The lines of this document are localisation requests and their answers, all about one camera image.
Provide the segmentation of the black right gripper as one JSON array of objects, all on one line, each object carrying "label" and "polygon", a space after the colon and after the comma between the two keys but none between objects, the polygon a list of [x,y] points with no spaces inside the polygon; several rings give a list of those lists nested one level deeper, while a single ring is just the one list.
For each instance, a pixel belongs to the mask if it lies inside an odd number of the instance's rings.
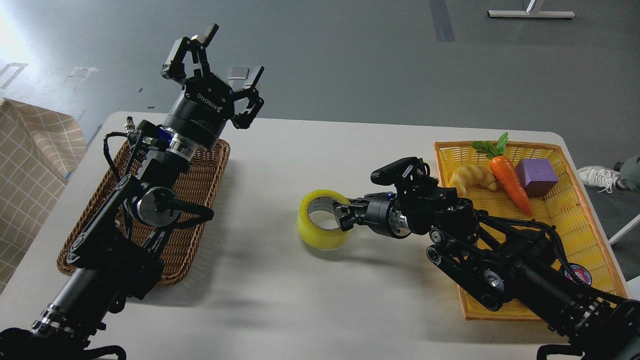
[{"label": "black right gripper", "polygon": [[401,212],[395,193],[365,194],[355,198],[354,203],[334,200],[333,214],[341,231],[366,225],[377,234],[401,237]]}]

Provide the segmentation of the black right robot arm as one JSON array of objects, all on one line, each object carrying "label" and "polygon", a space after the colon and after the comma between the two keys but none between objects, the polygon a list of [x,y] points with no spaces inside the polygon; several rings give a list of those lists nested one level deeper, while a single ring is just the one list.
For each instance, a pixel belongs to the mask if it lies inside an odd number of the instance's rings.
[{"label": "black right robot arm", "polygon": [[395,193],[333,200],[339,228],[368,226],[394,239],[428,235],[426,256],[487,310],[519,300],[567,344],[540,346],[536,357],[637,360],[639,302],[601,291],[579,278],[555,227],[501,218],[474,208],[454,187],[440,187],[430,167],[405,157],[371,173]]}]

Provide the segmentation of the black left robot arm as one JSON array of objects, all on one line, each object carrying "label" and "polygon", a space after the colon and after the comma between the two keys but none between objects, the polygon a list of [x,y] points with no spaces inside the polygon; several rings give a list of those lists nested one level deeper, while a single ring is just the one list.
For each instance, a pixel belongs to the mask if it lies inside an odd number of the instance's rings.
[{"label": "black left robot arm", "polygon": [[105,315],[121,312],[130,297],[142,300],[161,280],[160,256],[174,230],[214,217],[174,186],[197,151],[213,150],[228,121],[247,129],[265,103],[257,89],[262,66],[238,90],[211,71],[207,48],[218,28],[174,42],[161,75],[182,91],[162,124],[143,120],[105,135],[116,186],[71,244],[66,259],[75,271],[55,299],[30,329],[2,331],[3,360],[127,358],[118,345],[90,349],[90,337],[105,330]]}]

